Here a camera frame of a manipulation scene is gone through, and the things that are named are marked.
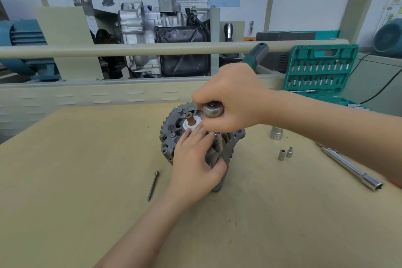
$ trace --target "socket set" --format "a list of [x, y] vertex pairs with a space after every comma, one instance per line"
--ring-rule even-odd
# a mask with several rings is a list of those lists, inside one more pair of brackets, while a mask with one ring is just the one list
[[355, 104], [339, 95], [358, 50], [358, 45], [294, 46], [289, 53], [283, 89], [329, 103]]

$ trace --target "green screwdriver handle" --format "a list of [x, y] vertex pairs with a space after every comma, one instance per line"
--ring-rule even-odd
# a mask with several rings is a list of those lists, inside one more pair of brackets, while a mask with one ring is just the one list
[[255, 70], [257, 65], [267, 56], [269, 47], [267, 44], [260, 42], [243, 58], [242, 62], [249, 64]]

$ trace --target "white plastic insulator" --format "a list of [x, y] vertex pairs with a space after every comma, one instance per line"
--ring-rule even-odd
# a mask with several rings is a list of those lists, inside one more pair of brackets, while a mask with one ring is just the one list
[[195, 120], [194, 125], [189, 125], [188, 122], [187, 122], [187, 119], [184, 120], [184, 123], [183, 123], [184, 130], [187, 130], [188, 128], [190, 128], [191, 131], [193, 131], [198, 126], [198, 124], [200, 124], [201, 121], [202, 121], [202, 119], [200, 117], [198, 117], [198, 116], [194, 116], [194, 120]]

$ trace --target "teal motor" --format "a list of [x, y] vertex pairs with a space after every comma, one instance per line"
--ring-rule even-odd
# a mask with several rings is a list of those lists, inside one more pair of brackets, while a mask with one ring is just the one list
[[[38, 21], [35, 19], [0, 22], [0, 46], [47, 45]], [[31, 77], [34, 81], [58, 81], [60, 74], [52, 58], [1, 59], [8, 70]]]
[[373, 48], [382, 57], [402, 57], [402, 18], [393, 19], [378, 30]]

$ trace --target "forearm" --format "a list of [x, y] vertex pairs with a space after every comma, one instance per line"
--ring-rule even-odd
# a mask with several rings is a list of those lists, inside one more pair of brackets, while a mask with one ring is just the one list
[[167, 194], [154, 201], [94, 268], [148, 267], [184, 210]]
[[275, 126], [338, 150], [402, 184], [402, 118], [286, 91], [279, 91], [274, 108]]

